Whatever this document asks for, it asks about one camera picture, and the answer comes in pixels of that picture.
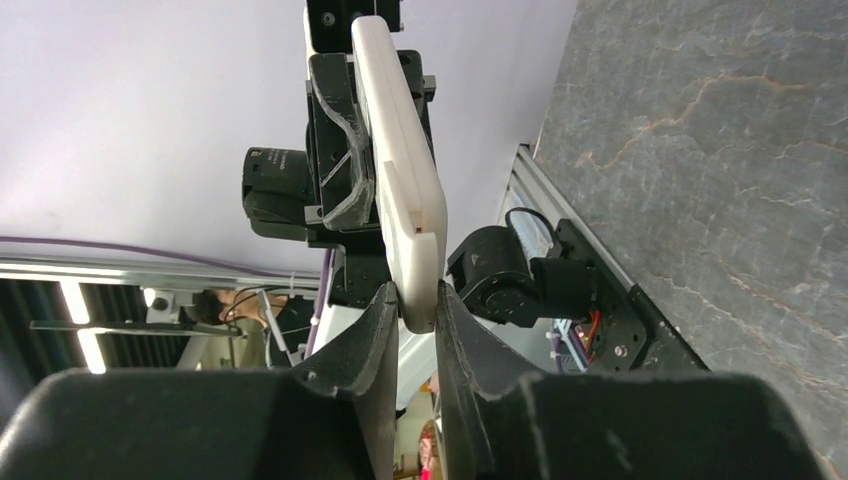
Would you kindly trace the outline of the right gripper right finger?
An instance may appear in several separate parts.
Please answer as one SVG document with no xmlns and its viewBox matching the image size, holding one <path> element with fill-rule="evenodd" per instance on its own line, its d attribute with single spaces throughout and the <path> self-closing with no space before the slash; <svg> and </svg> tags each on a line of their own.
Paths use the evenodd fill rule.
<svg viewBox="0 0 848 480">
<path fill-rule="evenodd" d="M 819 479 L 784 400 L 728 373 L 556 375 L 438 286 L 442 462 L 450 479 Z"/>
</svg>

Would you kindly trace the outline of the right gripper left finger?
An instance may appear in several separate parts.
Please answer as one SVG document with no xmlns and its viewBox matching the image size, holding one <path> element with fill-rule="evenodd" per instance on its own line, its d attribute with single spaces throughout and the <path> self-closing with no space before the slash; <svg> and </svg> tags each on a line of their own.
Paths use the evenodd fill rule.
<svg viewBox="0 0 848 480">
<path fill-rule="evenodd" d="M 298 365 L 68 371 L 1 438 L 5 479 L 388 479 L 398 294 Z"/>
</svg>

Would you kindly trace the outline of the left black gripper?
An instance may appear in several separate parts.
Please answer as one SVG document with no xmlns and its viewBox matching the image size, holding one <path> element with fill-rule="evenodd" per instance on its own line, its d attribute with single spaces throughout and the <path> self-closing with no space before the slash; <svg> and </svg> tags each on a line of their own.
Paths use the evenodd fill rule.
<svg viewBox="0 0 848 480">
<path fill-rule="evenodd" d="M 310 141 L 329 230 L 376 227 L 374 162 L 359 102 L 416 105 L 435 96 L 419 54 L 395 49 L 391 35 L 400 30 L 398 1 L 305 3 Z"/>
</svg>

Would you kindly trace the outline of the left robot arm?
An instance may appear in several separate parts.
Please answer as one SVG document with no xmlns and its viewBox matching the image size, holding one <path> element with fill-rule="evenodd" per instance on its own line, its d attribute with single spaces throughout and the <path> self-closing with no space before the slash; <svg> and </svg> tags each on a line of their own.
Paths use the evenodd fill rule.
<svg viewBox="0 0 848 480">
<path fill-rule="evenodd" d="M 511 223 L 446 250 L 447 207 L 433 155 L 436 85 L 400 50 L 396 1 L 309 1 L 304 9 L 309 119 L 302 150 L 250 148 L 241 198 L 252 230 L 334 258 L 332 304 L 365 308 L 396 286 L 408 330 L 433 330 L 436 286 L 451 276 L 465 307 L 496 323 L 589 315 L 598 275 L 555 241 L 526 255 Z"/>
</svg>

